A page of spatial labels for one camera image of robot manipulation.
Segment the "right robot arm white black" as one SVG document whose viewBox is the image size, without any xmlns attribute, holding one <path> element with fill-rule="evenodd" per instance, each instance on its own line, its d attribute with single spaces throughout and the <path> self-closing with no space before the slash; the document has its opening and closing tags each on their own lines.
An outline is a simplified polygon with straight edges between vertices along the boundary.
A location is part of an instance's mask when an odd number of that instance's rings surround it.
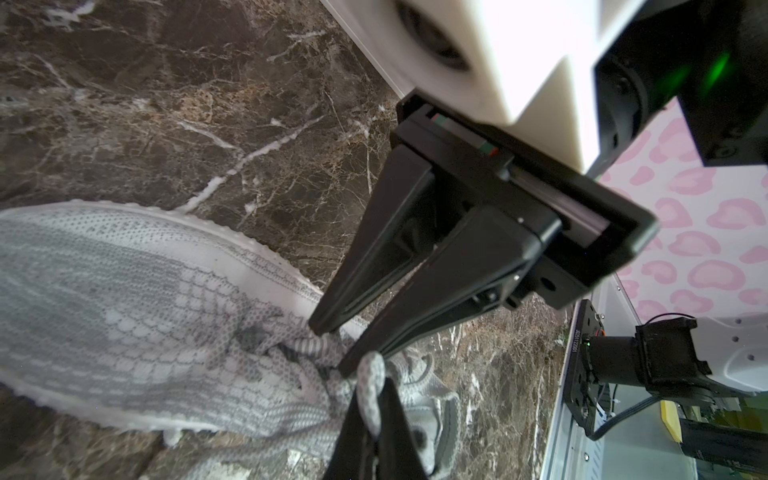
<svg viewBox="0 0 768 480">
<path fill-rule="evenodd" d="M 707 166 L 767 159 L 763 1 L 339 1 L 411 91 L 356 236 L 314 310 L 338 330 L 397 294 L 339 362 L 537 294 L 561 308 L 658 232 L 598 178 L 677 99 Z"/>
</svg>

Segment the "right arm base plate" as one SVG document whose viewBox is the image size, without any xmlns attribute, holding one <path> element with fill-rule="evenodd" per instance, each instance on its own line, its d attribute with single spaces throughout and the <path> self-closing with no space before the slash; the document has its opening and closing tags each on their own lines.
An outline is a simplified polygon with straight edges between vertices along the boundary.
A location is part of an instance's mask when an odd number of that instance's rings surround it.
<svg viewBox="0 0 768 480">
<path fill-rule="evenodd" d="M 595 338 L 605 335 L 600 314 L 589 299 L 577 303 L 572 326 L 562 399 L 573 420 L 589 436 L 596 429 L 597 407 L 604 387 L 591 367 L 589 349 Z"/>
</svg>

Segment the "grey knit sneaker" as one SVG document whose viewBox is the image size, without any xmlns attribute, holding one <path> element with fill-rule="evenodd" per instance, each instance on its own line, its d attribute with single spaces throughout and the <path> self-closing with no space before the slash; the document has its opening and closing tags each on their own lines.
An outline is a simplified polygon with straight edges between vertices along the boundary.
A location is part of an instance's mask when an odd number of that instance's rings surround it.
<svg viewBox="0 0 768 480">
<path fill-rule="evenodd" d="M 392 380 L 423 470 L 446 479 L 460 450 L 458 395 L 433 359 L 406 349 L 338 363 L 359 319 L 318 335 L 321 293 L 257 241 L 158 208 L 70 201 L 1 214 L 1 380 L 36 404 L 120 429 L 234 432 L 186 468 L 296 450 L 323 460 L 349 406 L 383 435 L 379 386 Z"/>
</svg>

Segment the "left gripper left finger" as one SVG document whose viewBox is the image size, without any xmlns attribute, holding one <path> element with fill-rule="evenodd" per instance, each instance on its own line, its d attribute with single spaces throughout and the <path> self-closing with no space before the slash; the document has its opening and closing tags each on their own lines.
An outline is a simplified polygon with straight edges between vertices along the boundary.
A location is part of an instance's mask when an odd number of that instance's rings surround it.
<svg viewBox="0 0 768 480">
<path fill-rule="evenodd" d="M 372 480 L 374 459 L 375 441 L 363 421 L 357 394 L 354 394 L 322 479 Z"/>
</svg>

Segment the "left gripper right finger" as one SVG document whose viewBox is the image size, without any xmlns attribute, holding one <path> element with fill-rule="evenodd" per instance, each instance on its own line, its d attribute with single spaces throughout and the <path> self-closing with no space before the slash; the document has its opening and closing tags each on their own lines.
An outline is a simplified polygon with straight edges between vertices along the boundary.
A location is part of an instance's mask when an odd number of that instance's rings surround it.
<svg viewBox="0 0 768 480">
<path fill-rule="evenodd" d="M 385 380 L 378 405 L 382 424 L 376 441 L 375 479 L 426 480 L 397 388 L 390 378 Z"/>
</svg>

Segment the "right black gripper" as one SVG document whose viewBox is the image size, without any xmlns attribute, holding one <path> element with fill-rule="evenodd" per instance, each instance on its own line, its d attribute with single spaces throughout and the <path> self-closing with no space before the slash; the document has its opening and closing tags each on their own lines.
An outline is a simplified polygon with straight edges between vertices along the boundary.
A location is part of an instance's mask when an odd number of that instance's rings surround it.
<svg viewBox="0 0 768 480">
<path fill-rule="evenodd" d="M 330 333 L 412 276 L 340 361 L 345 376 L 369 351 L 389 358 L 499 307 L 521 281 L 519 295 L 562 308 L 660 230 L 645 208 L 417 91 L 396 111 L 392 142 L 404 146 L 388 156 L 309 326 Z"/>
</svg>

